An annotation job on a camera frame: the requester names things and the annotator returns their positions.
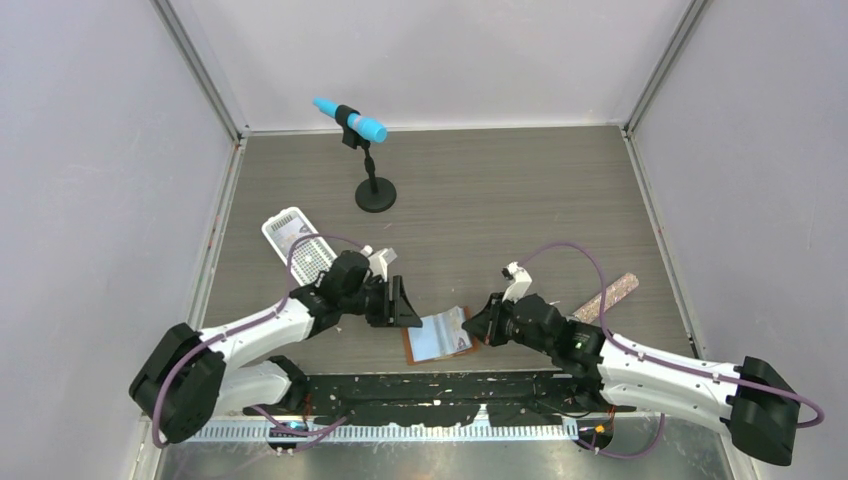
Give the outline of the VIP card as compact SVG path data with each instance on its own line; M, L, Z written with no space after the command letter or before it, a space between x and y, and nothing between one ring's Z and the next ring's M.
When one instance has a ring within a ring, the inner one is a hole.
M442 333L444 339L444 350L447 355L466 352L473 347L471 338L462 328L462 324L465 320L465 310L461 307L454 307L444 313Z

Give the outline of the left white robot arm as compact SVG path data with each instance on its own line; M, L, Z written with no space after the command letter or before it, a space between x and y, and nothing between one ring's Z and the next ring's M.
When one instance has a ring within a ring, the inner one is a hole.
M344 251L313 282L279 303L203 330L170 327L129 387L153 425L157 447L178 444L215 416L253 406L298 412L308 392L305 374L274 350L334 329L342 316L375 328L419 328L403 279L391 276L391 249Z

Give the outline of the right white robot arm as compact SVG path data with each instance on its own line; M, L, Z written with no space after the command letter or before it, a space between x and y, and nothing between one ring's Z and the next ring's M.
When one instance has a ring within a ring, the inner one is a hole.
M573 381L584 410L633 407L671 415L730 438L762 462L788 466L800 413L793 389L765 360L740 365L685 358L566 316L539 295L490 296L463 329L495 347L514 342L548 356Z

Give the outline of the brown leather card holder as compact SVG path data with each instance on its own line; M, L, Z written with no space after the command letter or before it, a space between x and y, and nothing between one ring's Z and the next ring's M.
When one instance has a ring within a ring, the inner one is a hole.
M461 308L465 310L467 320L470 317L470 310L467 307ZM423 322L423 326L421 328L406 328L403 331L405 358L408 365L419 365L446 360L457 356L471 354L479 349L480 341L465 330L473 342L473 347L470 350L459 354L447 355L445 353L442 321L444 313L449 310L422 317L421 320Z

